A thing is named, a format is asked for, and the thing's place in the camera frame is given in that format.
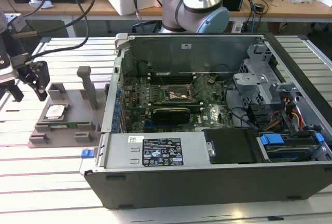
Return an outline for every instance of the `aluminum rail table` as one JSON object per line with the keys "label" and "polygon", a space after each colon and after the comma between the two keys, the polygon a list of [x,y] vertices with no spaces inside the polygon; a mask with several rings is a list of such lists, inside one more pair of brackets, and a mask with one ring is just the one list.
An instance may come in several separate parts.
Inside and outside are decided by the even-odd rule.
{"label": "aluminum rail table", "polygon": [[[308,40],[296,36],[277,39],[331,104],[330,61]],[[35,53],[81,41],[53,38],[39,44]],[[82,89],[76,70],[89,65],[95,86],[104,88],[112,76],[115,52],[114,38],[90,38],[78,50],[49,54],[42,59],[48,62],[53,83]],[[284,69],[279,66],[279,70],[287,78]],[[18,86],[25,94],[21,103],[13,101],[10,95],[0,100],[1,223],[332,223],[332,186],[303,201],[107,210],[80,174],[94,162],[80,158],[83,148],[26,146],[45,103],[38,101],[26,85],[19,82]]]}

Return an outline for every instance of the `blue latch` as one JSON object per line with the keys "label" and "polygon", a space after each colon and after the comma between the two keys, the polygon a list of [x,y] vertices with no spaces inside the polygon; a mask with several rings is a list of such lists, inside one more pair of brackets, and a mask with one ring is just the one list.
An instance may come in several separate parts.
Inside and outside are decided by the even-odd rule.
{"label": "blue latch", "polygon": [[85,149],[81,153],[81,158],[93,158],[93,150]]}
{"label": "blue latch", "polygon": [[260,137],[261,142],[263,145],[280,145],[284,144],[284,140],[282,136],[277,133],[267,133]]}
{"label": "blue latch", "polygon": [[315,136],[316,136],[318,142],[320,142],[320,144],[324,141],[324,137],[322,136],[321,133],[318,133],[318,132],[317,132],[317,133],[315,134]]}

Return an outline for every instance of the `table leg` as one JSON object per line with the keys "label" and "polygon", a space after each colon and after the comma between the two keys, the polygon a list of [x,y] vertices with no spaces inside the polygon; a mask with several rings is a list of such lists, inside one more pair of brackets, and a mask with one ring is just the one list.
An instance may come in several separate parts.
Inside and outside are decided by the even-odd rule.
{"label": "table leg", "polygon": [[109,33],[112,32],[112,28],[110,26],[110,21],[106,20],[105,23],[106,23],[107,32],[109,32]]}
{"label": "table leg", "polygon": [[[72,16],[63,16],[61,17],[61,20],[64,22],[64,24],[69,24],[72,22],[73,18]],[[75,29],[73,26],[67,27],[68,37],[73,38],[76,37]]]}

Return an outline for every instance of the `robotic arm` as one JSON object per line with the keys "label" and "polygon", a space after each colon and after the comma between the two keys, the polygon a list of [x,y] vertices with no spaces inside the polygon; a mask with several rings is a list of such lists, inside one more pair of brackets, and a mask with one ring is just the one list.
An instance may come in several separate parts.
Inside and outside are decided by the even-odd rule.
{"label": "robotic arm", "polygon": [[223,0],[163,0],[163,33],[221,33],[229,22]]}
{"label": "robotic arm", "polygon": [[44,101],[50,81],[47,63],[33,62],[12,34],[0,8],[0,90],[10,92],[20,102],[24,95],[15,83],[15,79],[20,79],[35,91],[40,101]]}

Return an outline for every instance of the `blue connector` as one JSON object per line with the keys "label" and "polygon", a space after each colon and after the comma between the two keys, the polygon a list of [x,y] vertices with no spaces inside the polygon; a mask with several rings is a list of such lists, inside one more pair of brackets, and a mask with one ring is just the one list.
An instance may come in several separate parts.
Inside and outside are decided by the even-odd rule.
{"label": "blue connector", "polygon": [[282,136],[277,133],[263,134],[263,136],[260,137],[260,140],[263,145],[280,145],[285,143]]}
{"label": "blue connector", "polygon": [[117,92],[116,92],[116,96],[119,98],[122,96],[122,89],[118,88]]}
{"label": "blue connector", "polygon": [[81,153],[81,158],[93,158],[93,150],[85,149]]}
{"label": "blue connector", "polygon": [[320,144],[322,144],[323,142],[324,142],[324,137],[322,136],[322,134],[321,133],[316,133],[315,134],[315,136],[316,136],[316,138],[317,138],[317,140],[318,140],[318,142],[320,143]]}

